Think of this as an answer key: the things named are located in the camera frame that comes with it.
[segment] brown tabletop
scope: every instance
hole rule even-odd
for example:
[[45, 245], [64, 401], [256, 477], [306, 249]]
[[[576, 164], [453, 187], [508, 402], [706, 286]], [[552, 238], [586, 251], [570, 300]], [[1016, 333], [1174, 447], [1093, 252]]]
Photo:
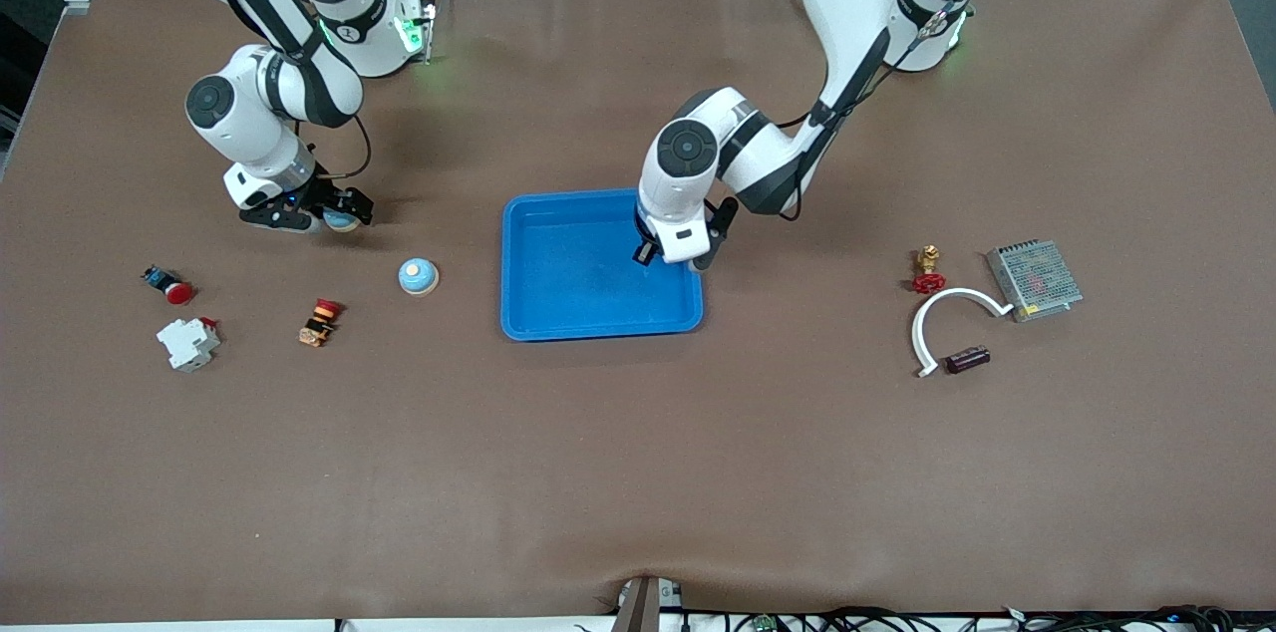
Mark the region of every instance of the brown tabletop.
[[[593, 613], [641, 573], [704, 608], [1276, 606], [1276, 125], [1228, 0], [979, 1], [799, 223], [738, 220], [697, 332], [526, 345], [507, 200], [634, 185], [702, 88], [805, 111], [790, 0], [441, 0], [436, 61], [366, 84], [380, 223], [318, 237], [239, 223], [182, 116], [230, 11], [94, 0], [0, 189], [0, 622]], [[935, 352], [994, 361], [919, 380], [909, 253], [994, 291], [981, 252], [1030, 237], [1085, 303], [939, 305]], [[348, 310], [311, 350], [319, 296]], [[197, 315], [225, 342], [170, 370]]]

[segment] red button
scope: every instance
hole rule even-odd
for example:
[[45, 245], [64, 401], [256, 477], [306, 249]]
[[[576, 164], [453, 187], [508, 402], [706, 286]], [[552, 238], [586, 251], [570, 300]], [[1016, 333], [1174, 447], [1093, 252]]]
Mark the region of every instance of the red button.
[[163, 295], [168, 299], [168, 303], [181, 305], [195, 297], [195, 289], [193, 289], [190, 283], [174, 283], [172, 286], [168, 286], [168, 290], [165, 291]]

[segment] white curved handle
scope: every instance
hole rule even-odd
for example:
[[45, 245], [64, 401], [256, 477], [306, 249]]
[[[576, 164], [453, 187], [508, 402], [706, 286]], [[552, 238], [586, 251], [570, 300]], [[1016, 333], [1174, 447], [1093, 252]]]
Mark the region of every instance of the white curved handle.
[[926, 299], [926, 301], [921, 304], [921, 308], [917, 309], [917, 314], [912, 318], [912, 351], [917, 354], [917, 360], [921, 361], [921, 372], [917, 373], [917, 378], [925, 378], [939, 368], [934, 356], [930, 355], [930, 350], [926, 349], [926, 336], [923, 332], [923, 327], [926, 323], [926, 313], [930, 310], [930, 306], [947, 297], [970, 299], [980, 305], [984, 305], [989, 313], [997, 317], [1005, 315], [1007, 313], [1014, 310], [1013, 305], [1002, 305], [993, 300], [993, 296], [981, 294], [972, 289], [948, 289], [947, 291], [940, 291]]

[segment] blue tray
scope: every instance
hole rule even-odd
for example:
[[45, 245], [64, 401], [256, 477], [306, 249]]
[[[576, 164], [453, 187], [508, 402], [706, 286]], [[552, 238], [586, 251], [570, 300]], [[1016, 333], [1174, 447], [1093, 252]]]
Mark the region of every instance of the blue tray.
[[505, 206], [500, 326], [516, 341], [684, 333], [704, 317], [685, 263], [633, 262], [634, 189], [522, 195]]

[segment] round black joint cap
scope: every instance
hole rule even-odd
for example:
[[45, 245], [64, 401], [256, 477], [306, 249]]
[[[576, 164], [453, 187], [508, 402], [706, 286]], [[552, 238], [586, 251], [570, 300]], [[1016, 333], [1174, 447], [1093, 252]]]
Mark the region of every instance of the round black joint cap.
[[200, 129], [216, 126], [234, 105], [235, 88], [222, 77], [204, 77], [186, 94], [186, 115]]
[[713, 166], [717, 138], [706, 124], [674, 121], [656, 142], [660, 167], [675, 179], [699, 176]]

